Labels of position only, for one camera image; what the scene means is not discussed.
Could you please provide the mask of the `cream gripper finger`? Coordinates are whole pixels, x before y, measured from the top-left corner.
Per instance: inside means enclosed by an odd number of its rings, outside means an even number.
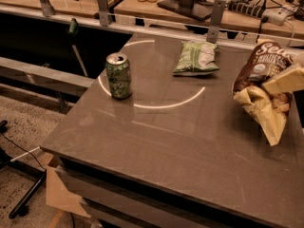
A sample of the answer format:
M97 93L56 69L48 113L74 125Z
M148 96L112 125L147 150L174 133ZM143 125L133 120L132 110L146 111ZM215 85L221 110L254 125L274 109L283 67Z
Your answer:
M304 89L304 67L300 63L289 66L262 84L269 94L295 92Z

